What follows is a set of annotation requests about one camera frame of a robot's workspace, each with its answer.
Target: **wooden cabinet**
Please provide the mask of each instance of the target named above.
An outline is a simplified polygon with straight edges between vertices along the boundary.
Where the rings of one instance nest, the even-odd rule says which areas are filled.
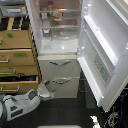
[[[38,69],[36,65],[0,67],[0,77],[17,76],[18,74],[23,74],[25,76],[38,75]]]
[[[35,65],[32,49],[0,51],[0,66]]]
[[[13,31],[13,22],[14,18],[9,18],[7,30],[0,31],[0,93],[37,90],[39,84],[40,71],[30,27]],[[21,77],[30,78],[24,81]]]
[[[38,76],[35,81],[0,82],[0,93],[27,92],[31,89],[37,90]]]
[[[31,48],[28,30],[0,31],[0,49]]]

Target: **white drawer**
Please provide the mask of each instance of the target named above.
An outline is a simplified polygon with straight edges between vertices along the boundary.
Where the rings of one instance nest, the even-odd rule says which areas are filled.
[[[55,98],[77,98],[79,79],[52,79],[47,89],[55,91]]]
[[[76,55],[39,56],[43,79],[80,77],[80,66]]]

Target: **door shelf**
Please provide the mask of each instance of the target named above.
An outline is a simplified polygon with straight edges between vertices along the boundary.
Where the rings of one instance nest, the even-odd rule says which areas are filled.
[[[86,29],[84,29],[85,34],[88,36],[90,39],[90,42],[94,46],[95,50],[97,51],[98,55],[100,56],[101,60],[104,62],[105,67],[107,68],[108,72],[113,75],[114,72],[114,66],[111,63],[110,59],[108,58],[107,54],[99,44],[97,38],[91,31],[89,26],[86,26]]]
[[[112,62],[112,64],[114,66],[116,66],[119,58],[117,57],[115,52],[112,50],[112,48],[109,46],[107,40],[104,38],[102,33],[100,32],[100,28],[97,28],[97,26],[95,25],[95,23],[93,22],[93,20],[91,19],[90,16],[84,16],[84,19],[87,22],[87,24],[89,25],[89,27],[91,28],[92,32],[94,33],[95,37],[99,41],[99,44],[101,45],[101,47],[107,54],[107,56],[110,59],[110,61]]]

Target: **label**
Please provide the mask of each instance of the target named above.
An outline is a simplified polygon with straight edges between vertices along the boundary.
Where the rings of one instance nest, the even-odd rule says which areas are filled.
[[[8,13],[20,13],[20,9],[7,9]]]
[[[13,69],[12,67],[10,67],[9,69]]]
[[[14,38],[12,33],[7,33],[8,38]]]
[[[96,57],[95,57],[94,64],[96,65],[103,81],[106,83],[109,78],[109,75],[108,75],[106,69],[104,68],[104,66],[102,65],[98,55],[96,55]]]
[[[22,7],[22,8],[20,9],[20,14],[27,14],[25,7]]]
[[[5,55],[1,55],[1,57],[6,57]]]
[[[15,58],[25,58],[28,57],[27,53],[13,53]]]

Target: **cabinet drawer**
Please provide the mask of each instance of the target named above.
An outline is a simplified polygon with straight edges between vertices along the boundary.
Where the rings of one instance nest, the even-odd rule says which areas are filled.
[[[44,79],[80,76],[80,66],[75,57],[60,55],[59,58],[50,57],[51,60],[48,59],[48,57],[47,60],[42,56],[38,57],[41,74]]]
[[[28,30],[0,31],[0,49],[31,48]]]
[[[16,66],[16,67],[0,67],[0,77],[17,76],[17,75],[38,75],[36,65],[33,66]]]
[[[35,81],[0,82],[0,93],[27,92],[30,89],[37,90],[38,76]]]
[[[34,65],[31,49],[0,50],[0,66]]]
[[[55,90],[55,98],[76,98],[79,86],[79,79],[52,79],[46,85],[52,92]]]

